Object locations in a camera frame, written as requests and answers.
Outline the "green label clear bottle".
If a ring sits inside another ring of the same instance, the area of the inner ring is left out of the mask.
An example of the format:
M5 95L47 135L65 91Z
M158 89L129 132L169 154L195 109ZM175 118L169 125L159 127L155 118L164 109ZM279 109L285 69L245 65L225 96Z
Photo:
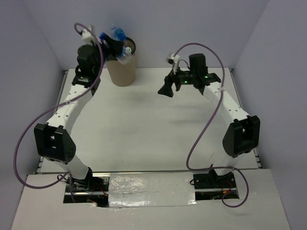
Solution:
M130 47L126 47L125 50L129 53L131 53L131 48Z

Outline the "blue label bottle front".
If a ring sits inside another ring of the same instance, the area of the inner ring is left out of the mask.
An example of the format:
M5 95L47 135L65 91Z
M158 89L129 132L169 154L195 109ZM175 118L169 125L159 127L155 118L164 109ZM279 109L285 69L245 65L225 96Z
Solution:
M101 41L105 40L105 36L107 34L106 33L101 33L99 38ZM125 50L126 47L128 47L127 45L127 42L126 41L123 41L124 42L124 50L123 50L123 53L120 57L117 57L116 60L118 60L121 64L127 64L131 57L132 57L132 53L129 53Z

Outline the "blue label bottle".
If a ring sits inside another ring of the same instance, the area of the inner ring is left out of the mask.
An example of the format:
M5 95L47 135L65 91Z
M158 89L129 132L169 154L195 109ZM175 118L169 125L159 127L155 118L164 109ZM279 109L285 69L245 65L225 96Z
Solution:
M101 33L99 38L101 41L105 40L105 36L107 34L106 33ZM123 50L123 53L120 57L117 57L116 60L118 60L121 64L127 64L131 57L132 57L132 53L129 53L125 50L126 47L128 47L127 45L127 42L126 41L123 41L124 42L124 50Z
M123 29L117 24L113 24L109 28L110 35L114 40L125 41L127 39L126 34Z

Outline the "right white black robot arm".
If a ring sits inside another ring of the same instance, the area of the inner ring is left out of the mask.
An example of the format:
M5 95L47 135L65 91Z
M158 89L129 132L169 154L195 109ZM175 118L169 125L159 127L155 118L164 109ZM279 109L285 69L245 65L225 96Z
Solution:
M188 70L181 70L180 56L170 54L166 59L172 65L172 70L164 79L164 85L158 94L173 97L172 86L179 91L183 85L193 87L207 98L216 108L214 115L220 113L228 125L222 140L224 152L208 168L205 184L220 187L230 181L232 168L236 166L242 154L249 153L259 144L260 119L250 116L224 89L224 78L215 73L209 73L204 54L189 56Z

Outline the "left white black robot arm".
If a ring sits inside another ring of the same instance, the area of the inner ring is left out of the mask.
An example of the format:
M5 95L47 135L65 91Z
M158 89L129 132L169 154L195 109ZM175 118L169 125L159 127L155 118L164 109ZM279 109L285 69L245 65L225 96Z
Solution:
M82 109L98 89L105 60L123 57L124 50L123 41L114 40L106 34L98 45L91 41L81 46L77 51L75 77L64 105L44 124L36 124L34 128L38 154L70 172L69 179L83 191L93 187L93 172L76 155L71 131Z

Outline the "brown cardboard cylinder bin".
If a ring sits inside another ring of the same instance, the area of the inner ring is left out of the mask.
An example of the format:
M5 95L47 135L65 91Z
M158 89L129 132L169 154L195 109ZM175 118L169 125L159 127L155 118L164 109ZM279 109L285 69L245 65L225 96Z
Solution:
M136 78L136 45L127 37L126 44L131 50L132 57L126 64L121 64L115 57L110 56L106 60L106 67L112 82L119 87L130 86Z

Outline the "silver foil tape sheet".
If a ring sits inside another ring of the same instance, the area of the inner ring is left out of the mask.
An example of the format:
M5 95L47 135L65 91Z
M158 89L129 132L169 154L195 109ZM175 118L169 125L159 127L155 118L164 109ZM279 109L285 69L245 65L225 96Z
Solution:
M196 204L190 172L114 173L109 207L179 207Z

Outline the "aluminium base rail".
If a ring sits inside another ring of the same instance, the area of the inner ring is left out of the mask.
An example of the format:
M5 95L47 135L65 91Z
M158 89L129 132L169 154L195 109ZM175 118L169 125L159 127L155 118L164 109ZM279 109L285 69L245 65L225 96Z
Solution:
M200 173L200 172L207 172L207 170L162 170L162 171L96 171L93 174L111 174L111 173L183 173L183 172L193 172L193 173Z

